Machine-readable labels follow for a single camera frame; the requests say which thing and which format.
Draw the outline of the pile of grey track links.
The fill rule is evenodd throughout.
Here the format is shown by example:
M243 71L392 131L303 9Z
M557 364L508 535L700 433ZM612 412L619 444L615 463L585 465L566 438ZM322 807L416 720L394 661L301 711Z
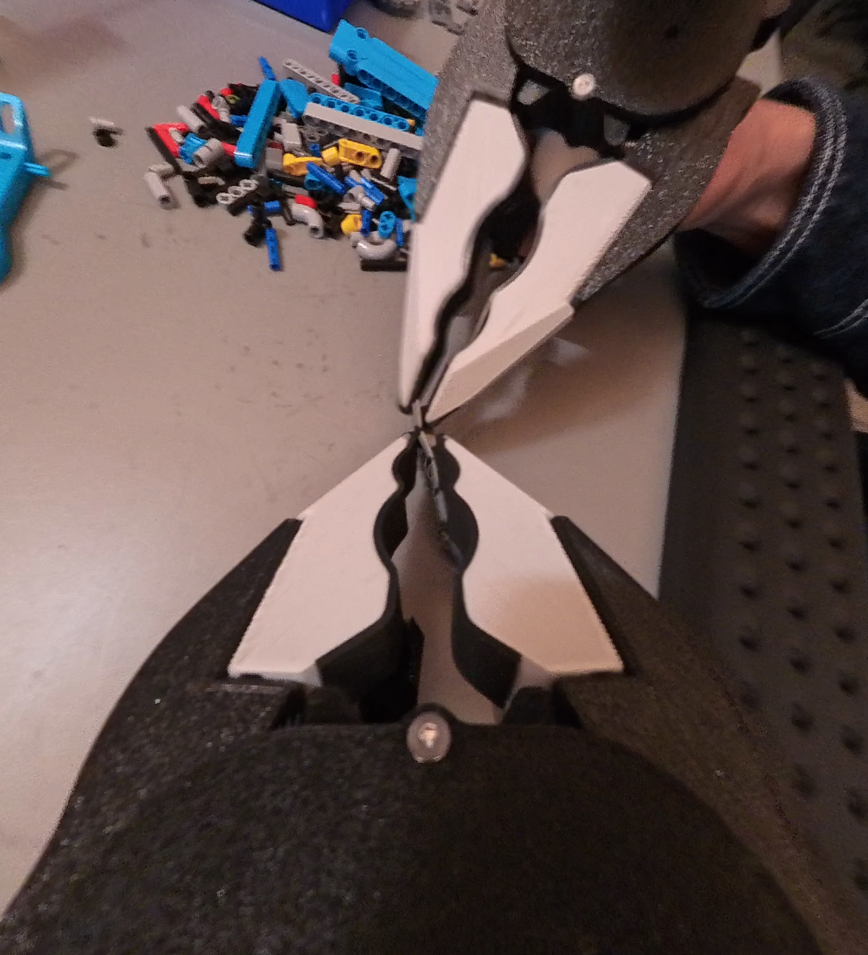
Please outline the pile of grey track links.
M373 1L381 11L402 19L426 16L430 22L452 34L464 31L467 22L478 16L481 1Z

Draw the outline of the pile of plastic building pieces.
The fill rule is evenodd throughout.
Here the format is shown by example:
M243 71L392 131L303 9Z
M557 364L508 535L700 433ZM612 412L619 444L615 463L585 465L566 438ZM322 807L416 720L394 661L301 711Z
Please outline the pile of plastic building pieces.
M143 176L164 209L170 183L198 207L245 215L244 241L283 269L282 227L346 240L365 272L404 272L416 173L438 79L368 30L340 19L334 72L259 57L261 81L230 82L145 130L160 161Z

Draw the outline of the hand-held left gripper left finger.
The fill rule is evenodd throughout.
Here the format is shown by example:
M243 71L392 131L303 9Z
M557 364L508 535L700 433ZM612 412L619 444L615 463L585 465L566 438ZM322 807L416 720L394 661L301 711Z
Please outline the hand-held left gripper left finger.
M309 506L228 675L307 686L380 686L406 626L393 556L408 532L417 440L403 435Z

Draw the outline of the person's right hand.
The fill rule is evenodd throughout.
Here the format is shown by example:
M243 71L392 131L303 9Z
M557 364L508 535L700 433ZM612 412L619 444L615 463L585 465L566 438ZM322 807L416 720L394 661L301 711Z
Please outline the person's right hand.
M734 130L709 186L679 231L706 232L750 255L764 252L798 201L816 136L813 113L759 100Z

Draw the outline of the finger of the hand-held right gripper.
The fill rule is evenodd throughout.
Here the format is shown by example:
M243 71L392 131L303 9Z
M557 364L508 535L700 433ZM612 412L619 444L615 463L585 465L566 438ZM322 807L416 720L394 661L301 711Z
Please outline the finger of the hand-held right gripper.
M397 400L410 412L451 412L448 366L457 305L470 289L489 216L525 170L527 146L511 108L483 95L449 103L437 95L424 134L411 231Z
M564 175L543 206L522 268L486 303L479 334L451 360L427 407L438 421L534 352L572 317L586 277L651 190L622 161Z

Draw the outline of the black studded pad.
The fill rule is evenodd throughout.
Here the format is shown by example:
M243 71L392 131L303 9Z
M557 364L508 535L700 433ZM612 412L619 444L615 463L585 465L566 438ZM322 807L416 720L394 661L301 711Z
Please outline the black studded pad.
M728 670L794 833L868 921L868 540L833 364L690 318L659 592Z

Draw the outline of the person's right forearm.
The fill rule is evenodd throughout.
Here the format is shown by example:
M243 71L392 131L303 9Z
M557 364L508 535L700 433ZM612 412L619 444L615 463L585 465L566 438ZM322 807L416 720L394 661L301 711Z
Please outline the person's right forearm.
M686 232L676 239L679 267L698 304L785 329L838 362L868 399L868 101L798 78L761 104L815 121L788 219L761 253Z

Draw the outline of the blue plastic tray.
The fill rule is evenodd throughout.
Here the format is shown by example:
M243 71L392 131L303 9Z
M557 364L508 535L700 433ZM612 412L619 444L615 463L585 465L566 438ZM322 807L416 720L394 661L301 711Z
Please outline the blue plastic tray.
M322 32L333 32L345 17L353 1L256 1L309 27Z

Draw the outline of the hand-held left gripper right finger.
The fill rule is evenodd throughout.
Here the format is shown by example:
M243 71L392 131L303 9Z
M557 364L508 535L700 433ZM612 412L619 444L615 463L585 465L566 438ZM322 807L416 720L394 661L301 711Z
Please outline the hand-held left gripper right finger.
M454 563L454 663L497 708L525 687L621 673L623 661L555 516L460 442L439 436L431 476Z

